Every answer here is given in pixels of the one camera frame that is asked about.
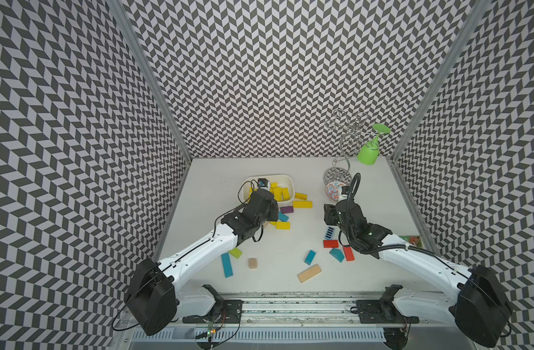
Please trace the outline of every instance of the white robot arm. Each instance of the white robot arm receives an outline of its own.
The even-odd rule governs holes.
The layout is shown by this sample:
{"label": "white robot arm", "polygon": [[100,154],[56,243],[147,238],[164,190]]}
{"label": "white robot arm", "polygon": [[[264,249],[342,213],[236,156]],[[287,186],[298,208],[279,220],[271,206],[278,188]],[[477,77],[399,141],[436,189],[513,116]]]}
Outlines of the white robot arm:
{"label": "white robot arm", "polygon": [[[335,206],[325,205],[326,223],[338,226],[351,247],[361,254],[397,264],[443,292],[404,290],[393,285],[380,299],[382,317],[417,316],[441,321],[458,326],[481,345],[495,346],[511,308],[494,273],[484,267],[470,270],[443,260],[380,225],[368,223],[360,206],[354,203],[355,191],[350,188],[348,199]],[[258,189],[249,203],[225,215],[214,230],[188,248],[157,263],[150,259],[141,262],[125,300],[145,333],[159,332],[174,317],[207,314],[215,304],[215,291],[186,284],[190,277],[252,237],[265,221],[277,219],[278,206],[273,195]]]}

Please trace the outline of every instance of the white table surface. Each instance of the white table surface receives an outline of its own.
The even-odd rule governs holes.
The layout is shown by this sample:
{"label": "white table surface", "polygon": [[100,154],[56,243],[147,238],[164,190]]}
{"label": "white table surface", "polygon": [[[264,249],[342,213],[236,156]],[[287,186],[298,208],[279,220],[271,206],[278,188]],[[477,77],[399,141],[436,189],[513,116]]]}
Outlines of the white table surface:
{"label": "white table surface", "polygon": [[[211,284],[220,293],[383,291],[391,284],[413,290],[437,290],[389,262],[357,252],[353,262],[338,262],[329,254],[330,249],[323,248],[327,228],[323,205],[332,202],[325,195],[322,176],[331,161],[332,157],[194,159],[160,258],[173,255],[212,230],[218,215],[239,204],[237,191],[244,179],[287,174],[296,191],[308,195],[313,208],[295,208],[294,213],[288,214],[290,230],[268,225],[260,242],[251,239],[243,242],[239,246],[243,255],[239,259],[230,256],[234,276],[224,277],[218,257],[193,275],[194,281]],[[418,235],[386,159],[380,157],[374,165],[367,166],[353,158],[351,174],[356,172],[361,173],[362,180],[355,202],[360,204],[367,220],[402,236]],[[322,271],[300,283],[297,275],[309,268],[304,259],[310,249],[316,252],[312,265],[319,264]],[[257,258],[257,269],[248,268],[248,258]]]}

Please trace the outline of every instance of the chevron patterned wall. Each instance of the chevron patterned wall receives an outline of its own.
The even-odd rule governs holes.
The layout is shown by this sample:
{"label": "chevron patterned wall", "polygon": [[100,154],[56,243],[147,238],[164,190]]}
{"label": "chevron patterned wall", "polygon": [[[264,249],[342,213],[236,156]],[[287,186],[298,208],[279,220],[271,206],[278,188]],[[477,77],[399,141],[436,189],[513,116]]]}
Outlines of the chevron patterned wall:
{"label": "chevron patterned wall", "polygon": [[337,155],[333,108],[391,154],[474,0],[123,0],[194,157]]}
{"label": "chevron patterned wall", "polygon": [[103,349],[185,169],[103,0],[0,0],[0,349]]}
{"label": "chevron patterned wall", "polygon": [[441,253],[508,289],[500,348],[534,349],[533,0],[492,3],[400,168]]}

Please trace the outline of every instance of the rectangular block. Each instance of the rectangular block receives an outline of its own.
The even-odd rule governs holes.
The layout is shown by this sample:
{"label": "rectangular block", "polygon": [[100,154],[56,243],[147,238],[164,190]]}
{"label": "rectangular block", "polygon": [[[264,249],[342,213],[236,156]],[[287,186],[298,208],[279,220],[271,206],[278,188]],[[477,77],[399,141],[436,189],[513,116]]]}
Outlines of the rectangular block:
{"label": "rectangular block", "polygon": [[280,212],[283,214],[294,213],[294,207],[293,206],[281,206]]}
{"label": "rectangular block", "polygon": [[285,214],[279,213],[279,220],[286,222],[288,221],[288,216],[286,216]]}
{"label": "rectangular block", "polygon": [[290,222],[277,221],[276,222],[276,228],[277,228],[277,230],[289,230],[290,229]]}
{"label": "rectangular block", "polygon": [[335,259],[337,259],[340,263],[343,261],[343,259],[345,259],[345,256],[342,255],[342,252],[340,249],[337,249],[337,248],[333,248],[331,249],[331,251],[329,252],[329,254],[331,254]]}
{"label": "rectangular block", "polygon": [[289,200],[290,199],[290,192],[288,192],[288,188],[283,187],[283,200]]}
{"label": "rectangular block", "polygon": [[333,233],[335,232],[335,228],[328,226],[327,232],[325,232],[325,239],[330,240],[333,238]]}
{"label": "rectangular block", "polygon": [[242,251],[238,248],[234,248],[232,250],[229,250],[228,252],[236,259],[239,259],[239,257],[242,256]]}
{"label": "rectangular block", "polygon": [[256,258],[247,259],[247,265],[249,266],[250,270],[257,269],[257,259]]}
{"label": "rectangular block", "polygon": [[304,262],[308,265],[312,264],[313,257],[316,255],[316,252],[313,250],[310,250],[308,253],[308,256],[305,257]]}
{"label": "rectangular block", "polygon": [[310,200],[295,200],[292,202],[294,208],[311,208],[312,202]]}
{"label": "rectangular block", "polygon": [[348,262],[354,261],[353,249],[350,247],[343,247],[342,249],[345,252],[346,261]]}
{"label": "rectangular block", "polygon": [[319,265],[313,265],[311,268],[307,269],[306,271],[302,272],[298,275],[298,279],[300,280],[300,283],[303,284],[305,281],[309,280],[313,276],[317,275],[321,272],[321,268]]}
{"label": "rectangular block", "polygon": [[339,241],[336,241],[336,240],[324,240],[323,241],[323,247],[324,248],[338,248],[339,247]]}
{"label": "rectangular block", "polygon": [[221,255],[222,259],[222,267],[224,268],[224,276],[226,278],[230,276],[234,276],[234,272],[232,272],[232,264],[230,263],[230,254],[224,253]]}
{"label": "rectangular block", "polygon": [[272,189],[272,193],[275,195],[275,200],[277,202],[282,201],[282,199],[283,199],[283,189],[280,188],[280,187],[275,187],[275,188],[271,188],[271,189]]}
{"label": "rectangular block", "polygon": [[296,198],[297,200],[308,200],[308,195],[296,192],[294,193],[294,198]]}

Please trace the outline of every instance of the blue wooden block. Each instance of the blue wooden block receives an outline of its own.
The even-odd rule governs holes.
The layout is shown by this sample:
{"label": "blue wooden block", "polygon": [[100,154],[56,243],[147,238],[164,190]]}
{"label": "blue wooden block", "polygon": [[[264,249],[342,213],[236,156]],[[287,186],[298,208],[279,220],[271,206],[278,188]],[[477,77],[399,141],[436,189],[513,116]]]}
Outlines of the blue wooden block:
{"label": "blue wooden block", "polygon": [[230,276],[234,276],[234,272],[232,272],[232,263],[230,262],[230,254],[224,253],[222,254],[222,267],[224,268],[224,276],[226,278]]}
{"label": "blue wooden block", "polygon": [[329,252],[335,259],[337,259],[340,263],[345,259],[345,255],[341,252],[338,248],[333,248]]}
{"label": "blue wooden block", "polygon": [[328,226],[327,227],[327,232],[325,233],[325,239],[326,240],[332,240],[334,232],[335,232],[335,228]]}
{"label": "blue wooden block", "polygon": [[316,252],[313,250],[310,250],[308,253],[308,256],[305,257],[304,262],[308,265],[312,263],[313,257],[316,255]]}
{"label": "blue wooden block", "polygon": [[288,221],[288,216],[286,216],[285,214],[282,214],[281,212],[279,212],[279,220],[287,222]]}

